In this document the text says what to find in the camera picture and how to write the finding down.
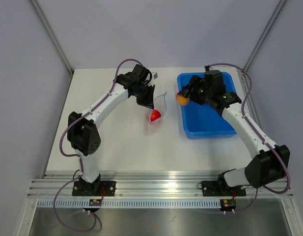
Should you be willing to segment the aluminium frame post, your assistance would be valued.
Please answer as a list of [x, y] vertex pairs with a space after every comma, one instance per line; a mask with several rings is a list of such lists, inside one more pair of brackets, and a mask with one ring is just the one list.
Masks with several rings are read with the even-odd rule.
[[43, 8], [41, 7], [40, 3], [38, 0], [29, 0], [28, 1], [30, 3], [30, 5], [33, 8], [33, 11], [35, 12], [38, 20], [40, 21], [40, 24], [43, 28], [43, 30], [45, 31], [47, 37], [49, 38], [53, 48], [55, 49], [57, 55], [59, 56], [62, 64], [64, 65], [64, 67], [66, 68], [68, 74], [70, 75], [70, 77], [73, 77], [74, 75], [74, 69], [71, 66], [71, 63], [69, 62], [67, 56], [65, 55], [50, 23], [49, 20], [43, 10]]
[[285, 8], [286, 4], [287, 4], [288, 0], [279, 0], [277, 5], [275, 6], [273, 12], [271, 13], [264, 29], [262, 30], [260, 37], [258, 38], [255, 46], [252, 49], [252, 52], [250, 54], [250, 56], [247, 59], [247, 62], [244, 65], [244, 70], [248, 71], [254, 60], [256, 59], [258, 53], [260, 52], [262, 46], [264, 45], [266, 39], [268, 38], [271, 30], [274, 28], [275, 23], [277, 22], [281, 12], [283, 11], [283, 9]]

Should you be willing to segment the circuit board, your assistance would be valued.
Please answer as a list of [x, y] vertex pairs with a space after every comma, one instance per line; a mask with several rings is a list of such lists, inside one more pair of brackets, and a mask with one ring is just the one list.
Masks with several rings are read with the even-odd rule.
[[236, 199], [224, 199], [220, 201], [220, 206], [222, 210], [229, 210], [235, 209], [237, 205]]
[[90, 199], [89, 200], [89, 206], [101, 206], [102, 200], [100, 199]]

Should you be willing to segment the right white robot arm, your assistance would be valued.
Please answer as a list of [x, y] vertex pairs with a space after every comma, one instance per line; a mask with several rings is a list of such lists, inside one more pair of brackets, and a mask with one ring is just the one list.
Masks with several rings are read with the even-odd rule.
[[258, 189], [276, 180], [287, 178], [284, 190], [272, 190], [283, 194], [290, 187], [287, 167], [290, 150], [286, 145], [277, 145], [270, 139], [245, 111], [245, 101], [234, 91], [227, 91], [224, 75], [219, 70], [208, 70], [202, 76], [192, 74], [189, 81], [176, 94], [181, 106], [189, 102], [208, 104], [210, 108], [228, 122], [240, 136], [252, 160], [240, 169], [232, 169], [218, 175], [218, 191], [228, 195], [235, 187], [249, 185]]

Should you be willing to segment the red apple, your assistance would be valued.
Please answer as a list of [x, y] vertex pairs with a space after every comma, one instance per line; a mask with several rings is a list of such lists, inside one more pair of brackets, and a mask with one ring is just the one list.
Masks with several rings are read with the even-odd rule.
[[150, 121], [151, 121], [151, 122], [154, 122], [154, 121], [156, 121], [157, 119], [159, 119], [161, 116], [162, 116], [162, 115], [161, 115], [161, 113], [160, 113], [158, 110], [153, 109], [153, 110], [151, 111], [151, 114], [150, 114]]

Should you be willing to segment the left aluminium frame post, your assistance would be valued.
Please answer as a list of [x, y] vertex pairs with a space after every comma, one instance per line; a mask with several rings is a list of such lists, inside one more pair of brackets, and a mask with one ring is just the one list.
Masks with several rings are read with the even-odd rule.
[[57, 55], [59, 56], [62, 64], [64, 65], [64, 67], [66, 68], [68, 74], [70, 75], [70, 77], [73, 77], [74, 75], [74, 69], [71, 66], [71, 63], [69, 62], [67, 56], [65, 55], [50, 23], [49, 20], [43, 10], [43, 8], [41, 7], [40, 3], [38, 0], [29, 0], [28, 1], [30, 3], [30, 5], [33, 8], [33, 11], [35, 12], [38, 20], [40, 21], [40, 24], [43, 28], [43, 30], [45, 31], [47, 37], [49, 38], [53, 48], [55, 49]]

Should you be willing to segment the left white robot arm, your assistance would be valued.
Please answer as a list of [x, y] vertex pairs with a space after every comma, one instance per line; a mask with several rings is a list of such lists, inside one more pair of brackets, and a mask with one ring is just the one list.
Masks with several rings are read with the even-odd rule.
[[136, 103], [154, 108], [152, 73], [136, 64], [132, 71], [117, 73], [112, 87], [95, 104], [82, 113], [72, 112], [68, 117], [67, 140], [75, 150], [80, 163], [80, 177], [74, 180], [74, 196], [102, 196], [104, 184], [97, 168], [96, 151], [101, 144], [99, 127], [105, 118], [122, 102], [134, 96]]

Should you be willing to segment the right circuit board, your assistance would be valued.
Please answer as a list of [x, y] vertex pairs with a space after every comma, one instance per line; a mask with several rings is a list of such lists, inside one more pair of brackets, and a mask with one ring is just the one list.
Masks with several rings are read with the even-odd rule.
[[220, 206], [222, 210], [229, 210], [235, 209], [237, 205], [236, 199], [224, 199], [220, 201]]

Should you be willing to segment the blue plastic bin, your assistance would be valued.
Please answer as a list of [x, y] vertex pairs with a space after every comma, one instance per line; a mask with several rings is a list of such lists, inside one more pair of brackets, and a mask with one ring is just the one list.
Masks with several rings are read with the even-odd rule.
[[[179, 90], [186, 86], [193, 75], [203, 77], [203, 72], [181, 73], [177, 76]], [[232, 77], [222, 72], [226, 91], [235, 90]], [[209, 104], [198, 105], [192, 101], [181, 106], [183, 129], [189, 139], [227, 138], [236, 134], [233, 127], [213, 110]]]

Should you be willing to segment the right aluminium frame post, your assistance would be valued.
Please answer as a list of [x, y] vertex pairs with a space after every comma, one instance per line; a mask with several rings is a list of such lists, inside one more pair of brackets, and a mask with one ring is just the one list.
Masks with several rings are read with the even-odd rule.
[[279, 0], [277, 5], [275, 6], [273, 12], [271, 13], [264, 29], [262, 30], [260, 37], [258, 38], [255, 46], [252, 49], [252, 52], [250, 54], [250, 56], [247, 59], [247, 62], [244, 65], [244, 70], [248, 71], [254, 60], [256, 59], [258, 53], [260, 52], [262, 46], [264, 45], [266, 39], [268, 38], [271, 30], [274, 28], [275, 23], [277, 22], [281, 12], [283, 11], [283, 9], [285, 8], [286, 4], [287, 4], [288, 0]]

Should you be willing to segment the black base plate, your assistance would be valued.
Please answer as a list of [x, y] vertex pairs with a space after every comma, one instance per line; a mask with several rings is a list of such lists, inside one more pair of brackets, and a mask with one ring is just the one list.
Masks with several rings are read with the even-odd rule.
[[216, 180], [199, 182], [196, 187], [202, 191], [204, 197], [244, 197], [247, 195], [243, 186], [222, 189], [218, 186]]
[[115, 181], [101, 181], [99, 189], [87, 190], [78, 181], [74, 182], [72, 196], [77, 197], [113, 197], [115, 195]]

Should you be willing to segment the pink peach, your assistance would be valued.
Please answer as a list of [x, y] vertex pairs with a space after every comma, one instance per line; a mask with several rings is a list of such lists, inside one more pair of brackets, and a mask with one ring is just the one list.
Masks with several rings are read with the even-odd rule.
[[180, 94], [176, 94], [176, 101], [180, 106], [187, 106], [190, 102], [190, 98], [184, 97]]

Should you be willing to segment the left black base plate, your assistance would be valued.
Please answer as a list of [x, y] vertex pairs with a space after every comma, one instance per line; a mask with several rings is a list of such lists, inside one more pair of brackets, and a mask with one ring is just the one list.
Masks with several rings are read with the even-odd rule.
[[72, 196], [77, 197], [113, 197], [115, 195], [115, 181], [101, 181], [99, 189], [87, 190], [78, 181], [74, 182]]

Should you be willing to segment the left circuit board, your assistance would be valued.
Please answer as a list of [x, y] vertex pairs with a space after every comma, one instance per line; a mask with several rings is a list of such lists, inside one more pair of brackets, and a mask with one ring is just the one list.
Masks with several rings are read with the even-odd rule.
[[100, 199], [90, 199], [89, 200], [89, 206], [101, 206], [102, 200]]

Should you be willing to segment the aluminium mounting rail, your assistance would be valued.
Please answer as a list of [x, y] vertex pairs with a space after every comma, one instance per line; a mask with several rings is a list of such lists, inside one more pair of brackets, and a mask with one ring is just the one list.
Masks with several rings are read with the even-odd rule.
[[[199, 183], [216, 180], [216, 171], [113, 172], [101, 171], [102, 180], [116, 182], [115, 199], [202, 199]], [[72, 196], [73, 171], [47, 171], [31, 181], [27, 197], [52, 198], [65, 183], [61, 198]]]

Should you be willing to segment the clear zip top bag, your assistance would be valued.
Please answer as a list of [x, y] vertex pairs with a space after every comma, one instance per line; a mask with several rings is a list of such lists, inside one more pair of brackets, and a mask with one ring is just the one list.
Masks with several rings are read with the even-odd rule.
[[143, 133], [145, 136], [153, 134], [162, 124], [167, 111], [167, 91], [154, 98], [154, 109], [148, 109], [145, 115]]

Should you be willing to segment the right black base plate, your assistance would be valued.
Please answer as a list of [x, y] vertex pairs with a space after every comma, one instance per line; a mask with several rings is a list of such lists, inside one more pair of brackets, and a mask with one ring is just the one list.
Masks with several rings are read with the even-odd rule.
[[222, 189], [218, 186], [216, 180], [199, 182], [196, 187], [202, 191], [204, 197], [244, 197], [247, 195], [243, 186]]

